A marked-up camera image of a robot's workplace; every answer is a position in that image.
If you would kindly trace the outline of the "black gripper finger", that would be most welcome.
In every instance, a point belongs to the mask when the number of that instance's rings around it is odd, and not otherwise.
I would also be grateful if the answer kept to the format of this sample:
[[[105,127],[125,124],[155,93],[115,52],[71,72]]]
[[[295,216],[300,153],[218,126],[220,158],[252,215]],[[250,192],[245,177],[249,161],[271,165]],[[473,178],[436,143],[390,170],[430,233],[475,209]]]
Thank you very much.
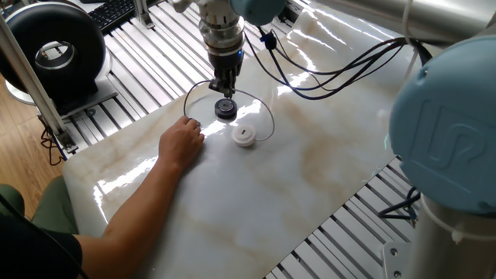
[[[233,95],[236,93],[236,79],[237,74],[235,72],[229,72],[226,76],[227,98],[232,98]]]
[[[225,75],[216,75],[210,80],[208,88],[223,94],[228,95],[227,77]]]

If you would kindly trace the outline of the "person's bare hand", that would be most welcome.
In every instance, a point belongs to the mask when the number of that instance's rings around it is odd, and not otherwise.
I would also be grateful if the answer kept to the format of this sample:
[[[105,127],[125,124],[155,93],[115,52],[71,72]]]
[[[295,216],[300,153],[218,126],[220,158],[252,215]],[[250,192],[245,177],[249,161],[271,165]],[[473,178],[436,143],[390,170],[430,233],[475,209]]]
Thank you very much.
[[[161,135],[157,163],[183,171],[197,157],[204,140],[200,123],[182,116]]]

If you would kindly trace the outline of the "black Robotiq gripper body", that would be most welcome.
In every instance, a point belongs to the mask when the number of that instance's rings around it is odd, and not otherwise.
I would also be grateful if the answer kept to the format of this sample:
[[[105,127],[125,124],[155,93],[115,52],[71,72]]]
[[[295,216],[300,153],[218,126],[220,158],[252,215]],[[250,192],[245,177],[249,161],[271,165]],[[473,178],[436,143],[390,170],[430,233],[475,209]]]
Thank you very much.
[[[239,76],[241,71],[244,51],[237,50],[229,55],[219,55],[217,53],[209,53],[208,59],[214,68],[214,75],[216,78],[227,78]]]

